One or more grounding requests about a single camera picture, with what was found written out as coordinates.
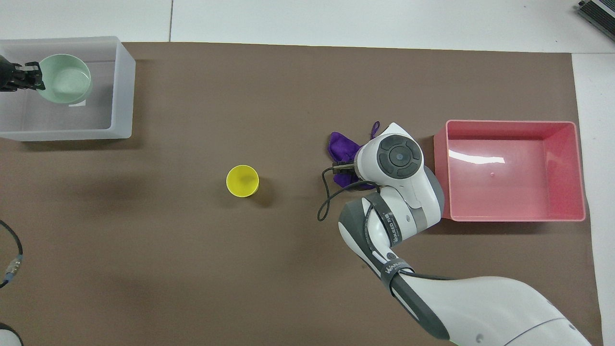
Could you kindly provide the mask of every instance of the purple pouch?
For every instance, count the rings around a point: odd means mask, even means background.
[[[380,122],[377,121],[371,127],[370,139],[374,139],[374,137],[376,137],[376,132],[379,128]],[[328,150],[329,154],[331,155],[331,158],[335,162],[353,161],[354,156],[357,154],[360,148],[361,145],[356,144],[351,139],[347,138],[345,135],[340,134],[339,132],[331,133]],[[341,187],[346,187],[354,182],[358,182],[359,177],[357,177],[357,175],[354,173],[337,173],[335,174],[335,176],[333,176],[333,181]]]

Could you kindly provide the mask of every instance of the white tile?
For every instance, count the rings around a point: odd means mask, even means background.
[[[615,52],[567,0],[175,0],[172,41]]]
[[[171,0],[6,0],[0,8],[0,39],[168,41],[170,18]]]
[[[615,345],[615,54],[573,54],[585,193],[606,346]]]

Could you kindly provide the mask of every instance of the green bowl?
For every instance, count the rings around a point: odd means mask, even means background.
[[[92,75],[79,58],[68,54],[46,57],[39,63],[45,90],[39,94],[53,103],[75,104],[92,92]]]

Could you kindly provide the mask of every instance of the black cable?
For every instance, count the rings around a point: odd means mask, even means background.
[[[19,237],[17,236],[15,231],[13,231],[13,229],[6,224],[6,222],[0,220],[0,225],[2,225],[4,228],[6,228],[6,230],[9,231],[10,235],[13,236],[13,239],[17,243],[17,251],[19,252],[18,258],[21,257],[23,255],[23,247],[22,247],[22,242],[19,240]],[[8,280],[3,280],[0,283],[0,288],[3,288],[7,283],[9,283]]]
[[[361,185],[371,185],[371,186],[374,186],[376,188],[376,191],[378,193],[380,192],[380,186],[378,186],[377,183],[374,183],[374,182],[369,181],[369,180],[361,180],[361,181],[358,181],[358,182],[354,182],[354,183],[352,183],[352,184],[350,184],[350,185],[348,185],[346,187],[343,187],[343,188],[339,189],[338,191],[336,191],[334,194],[329,195],[330,194],[329,186],[327,184],[327,180],[325,179],[325,173],[327,173],[328,171],[331,171],[331,170],[333,170],[333,167],[329,167],[326,170],[322,171],[322,182],[325,184],[325,191],[327,192],[327,199],[322,203],[322,205],[318,209],[318,214],[316,215],[317,218],[318,218],[318,221],[324,221],[327,218],[327,215],[329,215],[329,208],[331,206],[331,200],[335,196],[339,195],[340,193],[342,193],[344,191],[348,191],[351,188],[355,188],[355,187],[358,187],[358,186],[361,186]],[[320,216],[320,214],[322,213],[322,209],[325,206],[327,207],[326,210],[325,210],[325,215]]]

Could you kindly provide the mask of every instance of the pink bin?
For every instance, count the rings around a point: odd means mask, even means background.
[[[434,153],[447,219],[585,219],[574,123],[449,120]]]

